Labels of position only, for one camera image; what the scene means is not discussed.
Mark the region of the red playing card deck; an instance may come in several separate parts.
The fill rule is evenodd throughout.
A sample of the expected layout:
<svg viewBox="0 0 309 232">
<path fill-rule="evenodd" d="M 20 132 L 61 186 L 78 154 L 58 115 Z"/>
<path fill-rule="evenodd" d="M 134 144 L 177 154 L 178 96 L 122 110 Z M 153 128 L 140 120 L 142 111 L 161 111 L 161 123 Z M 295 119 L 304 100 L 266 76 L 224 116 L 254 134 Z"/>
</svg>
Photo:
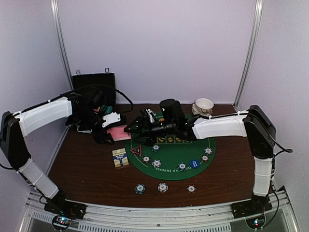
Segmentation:
<svg viewBox="0 0 309 232">
<path fill-rule="evenodd" d="M 126 125 L 113 127 L 107 130 L 107 133 L 110 133 L 114 141 L 130 140 L 131 134 L 124 132 Z"/>
</svg>

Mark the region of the green blue chip stack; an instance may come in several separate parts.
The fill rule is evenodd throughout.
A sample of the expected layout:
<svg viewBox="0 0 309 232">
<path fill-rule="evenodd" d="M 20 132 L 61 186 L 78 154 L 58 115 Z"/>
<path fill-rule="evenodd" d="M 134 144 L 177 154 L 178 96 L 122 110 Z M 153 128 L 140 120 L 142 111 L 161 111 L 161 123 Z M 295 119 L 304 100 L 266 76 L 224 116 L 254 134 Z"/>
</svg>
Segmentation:
<svg viewBox="0 0 309 232">
<path fill-rule="evenodd" d="M 138 194 L 138 195 L 141 195 L 145 192 L 146 190 L 146 187 L 144 184 L 137 184 L 135 186 L 135 193 Z"/>
</svg>

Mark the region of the blue tan chip stack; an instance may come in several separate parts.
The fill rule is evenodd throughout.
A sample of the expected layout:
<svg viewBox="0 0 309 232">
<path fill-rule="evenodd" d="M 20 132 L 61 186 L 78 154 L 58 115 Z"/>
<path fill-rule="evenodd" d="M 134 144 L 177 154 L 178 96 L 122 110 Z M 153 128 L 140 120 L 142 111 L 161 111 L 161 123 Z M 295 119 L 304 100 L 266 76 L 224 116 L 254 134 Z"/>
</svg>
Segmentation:
<svg viewBox="0 0 309 232">
<path fill-rule="evenodd" d="M 157 186 L 157 189 L 159 192 L 164 193 L 168 191 L 169 187 L 168 187 L 168 184 L 166 183 L 159 183 Z"/>
</svg>

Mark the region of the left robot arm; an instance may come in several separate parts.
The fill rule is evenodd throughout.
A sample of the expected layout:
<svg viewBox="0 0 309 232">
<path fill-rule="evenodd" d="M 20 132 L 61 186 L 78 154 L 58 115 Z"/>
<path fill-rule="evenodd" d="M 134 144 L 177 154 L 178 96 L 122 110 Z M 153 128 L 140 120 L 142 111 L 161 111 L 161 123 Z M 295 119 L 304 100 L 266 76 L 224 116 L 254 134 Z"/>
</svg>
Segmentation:
<svg viewBox="0 0 309 232">
<path fill-rule="evenodd" d="M 8 170 L 14 170 L 34 187 L 47 201 L 47 204 L 60 215 L 66 214 L 70 207 L 63 191 L 46 175 L 46 172 L 33 160 L 31 152 L 35 147 L 30 144 L 32 138 L 48 143 L 55 134 L 52 126 L 67 120 L 67 126 L 86 126 L 91 131 L 93 140 L 99 144 L 112 144 L 113 138 L 108 129 L 126 123 L 126 113 L 100 112 L 100 106 L 106 103 L 106 96 L 101 91 L 102 85 L 85 86 L 71 90 L 58 97 L 31 106 L 27 109 L 2 115 L 0 126 L 0 148 L 7 158 Z"/>
</svg>

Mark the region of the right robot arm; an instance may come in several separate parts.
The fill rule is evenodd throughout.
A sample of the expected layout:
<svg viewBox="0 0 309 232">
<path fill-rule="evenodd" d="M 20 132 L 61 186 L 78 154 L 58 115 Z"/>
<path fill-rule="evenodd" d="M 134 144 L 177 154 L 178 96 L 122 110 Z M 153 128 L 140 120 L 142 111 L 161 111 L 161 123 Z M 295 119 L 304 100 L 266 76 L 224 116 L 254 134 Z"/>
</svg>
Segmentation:
<svg viewBox="0 0 309 232">
<path fill-rule="evenodd" d="M 142 109 L 140 116 L 128 124 L 124 131 L 134 134 L 138 143 L 153 146 L 158 137 L 175 135 L 182 140 L 197 141 L 214 137 L 240 136 L 249 141 L 254 157 L 254 186 L 248 210 L 258 213 L 268 202 L 270 184 L 275 170 L 274 147 L 276 128 L 263 110 L 250 106 L 249 110 L 220 116 L 201 114 L 185 117 L 181 104 L 175 99 L 160 102 L 163 120 L 155 118 L 150 109 Z"/>
</svg>

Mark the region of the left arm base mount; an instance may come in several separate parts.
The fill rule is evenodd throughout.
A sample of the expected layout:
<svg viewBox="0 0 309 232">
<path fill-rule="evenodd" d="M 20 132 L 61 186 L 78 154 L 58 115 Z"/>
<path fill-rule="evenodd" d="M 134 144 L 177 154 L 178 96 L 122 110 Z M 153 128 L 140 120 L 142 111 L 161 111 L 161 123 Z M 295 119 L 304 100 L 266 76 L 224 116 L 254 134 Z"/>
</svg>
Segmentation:
<svg viewBox="0 0 309 232">
<path fill-rule="evenodd" d="M 72 219 L 83 219 L 87 206 L 82 203 L 70 201 L 53 202 L 48 201 L 44 206 L 44 210 L 57 215 L 66 216 Z"/>
</svg>

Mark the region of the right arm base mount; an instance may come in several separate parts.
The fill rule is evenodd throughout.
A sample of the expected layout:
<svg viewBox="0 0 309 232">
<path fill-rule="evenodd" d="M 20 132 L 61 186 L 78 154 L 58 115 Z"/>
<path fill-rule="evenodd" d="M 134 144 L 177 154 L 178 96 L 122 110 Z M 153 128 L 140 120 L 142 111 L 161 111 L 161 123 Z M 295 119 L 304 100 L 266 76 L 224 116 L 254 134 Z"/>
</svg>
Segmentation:
<svg viewBox="0 0 309 232">
<path fill-rule="evenodd" d="M 231 204 L 231 210 L 234 218 L 242 218 L 261 214 L 271 209 L 271 203 L 266 203 L 265 205 L 262 205 L 261 203 L 254 203 L 252 200 Z"/>
</svg>

